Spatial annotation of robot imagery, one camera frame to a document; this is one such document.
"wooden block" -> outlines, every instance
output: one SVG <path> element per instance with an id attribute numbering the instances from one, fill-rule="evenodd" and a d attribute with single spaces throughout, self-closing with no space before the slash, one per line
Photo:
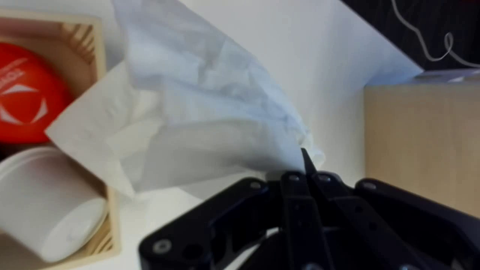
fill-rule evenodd
<path id="1" fill-rule="evenodd" d="M 480 216 L 480 84 L 366 89 L 366 174 Z"/>

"white table surface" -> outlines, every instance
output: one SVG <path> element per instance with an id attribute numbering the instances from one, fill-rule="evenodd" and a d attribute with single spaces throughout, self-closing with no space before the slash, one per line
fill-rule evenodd
<path id="1" fill-rule="evenodd" d="M 285 89 L 324 150 L 324 170 L 348 183 L 363 177 L 363 96 L 372 83 L 422 72 L 339 0 L 183 0 L 249 50 Z M 108 66 L 122 60 L 122 39 L 108 0 L 0 0 L 0 8 L 89 14 L 104 20 Z M 225 183 L 200 183 L 120 200 L 123 251 L 83 270 L 137 270 L 140 240 Z"/>

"screw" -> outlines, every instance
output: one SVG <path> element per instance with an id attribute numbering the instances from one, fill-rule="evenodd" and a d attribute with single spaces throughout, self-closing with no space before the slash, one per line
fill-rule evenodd
<path id="1" fill-rule="evenodd" d="M 375 191 L 375 189 L 377 189 L 377 185 L 374 185 L 374 183 L 371 183 L 371 182 L 366 182 L 366 183 L 363 183 L 363 188 L 371 189 L 371 191 Z"/>
<path id="2" fill-rule="evenodd" d="M 401 270 L 420 270 L 419 267 L 414 267 L 411 264 L 404 264 L 401 266 Z"/>
<path id="3" fill-rule="evenodd" d="M 318 264 L 309 263 L 302 270 L 323 270 Z"/>
<path id="4" fill-rule="evenodd" d="M 291 180 L 291 182 L 300 182 L 300 177 L 296 176 L 296 174 L 291 174 L 291 176 L 288 176 L 288 180 Z"/>
<path id="5" fill-rule="evenodd" d="M 251 183 L 251 188 L 252 188 L 252 189 L 261 189 L 261 183 L 252 182 L 252 183 Z"/>
<path id="6" fill-rule="evenodd" d="M 165 255 L 171 251 L 171 246 L 173 246 L 171 242 L 164 239 L 153 245 L 153 252 L 158 255 Z"/>

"white logo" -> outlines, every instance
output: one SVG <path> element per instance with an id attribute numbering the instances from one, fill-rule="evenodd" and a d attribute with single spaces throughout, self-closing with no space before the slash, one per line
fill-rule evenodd
<path id="1" fill-rule="evenodd" d="M 24 84 L 15 84 L 11 89 L 5 90 L 0 96 L 8 96 L 8 95 L 14 95 L 14 93 L 38 93 L 39 90 L 27 87 Z M 39 111 L 36 113 L 36 116 L 33 117 L 32 123 L 36 123 L 38 120 L 44 119 L 48 114 L 48 105 L 47 101 L 42 99 L 42 104 L 39 107 Z M 0 104 L 0 120 L 11 123 L 11 125 L 17 125 L 17 126 L 24 126 L 26 123 L 23 123 L 21 120 L 15 119 L 2 104 Z"/>

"wooden crate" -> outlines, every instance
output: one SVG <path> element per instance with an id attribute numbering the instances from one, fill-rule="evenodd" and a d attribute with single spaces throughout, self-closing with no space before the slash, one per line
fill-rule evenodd
<path id="1" fill-rule="evenodd" d="M 101 21 L 80 15 L 0 11 L 0 42 L 21 45 L 51 63 L 75 96 L 107 71 Z M 74 257 L 44 264 L 6 236 L 0 236 L 0 269 L 68 270 L 113 257 L 120 251 L 116 192 L 95 180 L 108 200 L 108 216 L 96 236 Z"/>

